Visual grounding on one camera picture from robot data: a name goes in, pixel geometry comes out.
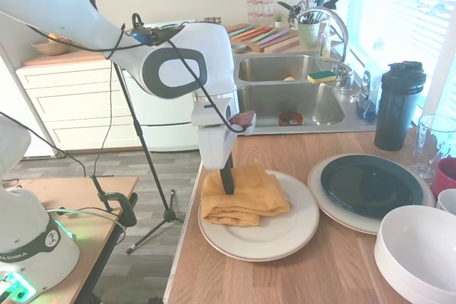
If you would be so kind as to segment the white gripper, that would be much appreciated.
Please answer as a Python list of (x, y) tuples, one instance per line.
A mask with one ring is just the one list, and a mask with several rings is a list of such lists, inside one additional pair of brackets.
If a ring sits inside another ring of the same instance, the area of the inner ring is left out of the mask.
[(224, 192), (233, 195), (233, 160), (230, 154), (236, 140), (236, 134), (221, 125), (199, 127), (197, 133), (203, 165), (207, 169), (220, 169)]

